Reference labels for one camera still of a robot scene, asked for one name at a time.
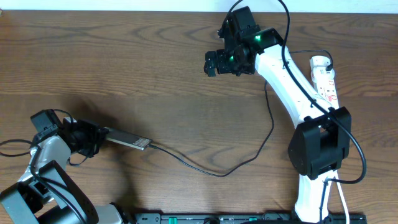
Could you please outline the white power strip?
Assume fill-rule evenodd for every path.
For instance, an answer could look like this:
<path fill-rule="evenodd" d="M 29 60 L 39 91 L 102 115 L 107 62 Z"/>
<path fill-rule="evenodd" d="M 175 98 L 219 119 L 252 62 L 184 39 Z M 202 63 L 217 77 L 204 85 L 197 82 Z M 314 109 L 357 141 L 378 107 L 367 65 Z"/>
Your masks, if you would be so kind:
<path fill-rule="evenodd" d="M 338 109 L 340 106 L 334 81 L 335 71 L 333 69 L 327 71 L 326 67 L 318 66 L 312 69 L 311 77 L 318 94 L 329 102 L 331 107 Z"/>

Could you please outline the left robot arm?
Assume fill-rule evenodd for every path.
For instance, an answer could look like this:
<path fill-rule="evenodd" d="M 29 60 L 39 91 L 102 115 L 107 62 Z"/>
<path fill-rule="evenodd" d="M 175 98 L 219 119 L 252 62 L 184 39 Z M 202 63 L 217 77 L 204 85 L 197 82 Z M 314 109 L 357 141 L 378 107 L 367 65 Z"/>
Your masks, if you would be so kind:
<path fill-rule="evenodd" d="M 1 205 L 14 223 L 129 223 L 114 203 L 95 206 L 66 173 L 74 154 L 92 158 L 111 130 L 52 110 L 31 116 L 37 130 L 28 142 L 30 161 L 18 181 L 1 192 Z"/>

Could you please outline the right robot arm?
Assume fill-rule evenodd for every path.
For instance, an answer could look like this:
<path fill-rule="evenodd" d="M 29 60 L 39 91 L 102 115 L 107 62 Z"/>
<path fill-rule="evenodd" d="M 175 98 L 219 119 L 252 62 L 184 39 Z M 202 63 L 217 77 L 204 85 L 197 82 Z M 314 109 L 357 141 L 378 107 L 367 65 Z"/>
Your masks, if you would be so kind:
<path fill-rule="evenodd" d="M 340 183 L 338 169 L 349 154 L 351 115 L 338 104 L 332 61 L 312 57 L 312 76 L 306 78 L 292 60 L 287 37 L 273 28 L 261 29 L 248 7 L 231 9 L 218 36 L 224 47 L 206 53 L 205 73 L 260 75 L 292 120 L 295 131 L 288 155 L 299 174 L 293 219 L 336 223 L 328 198 L 330 184 Z"/>

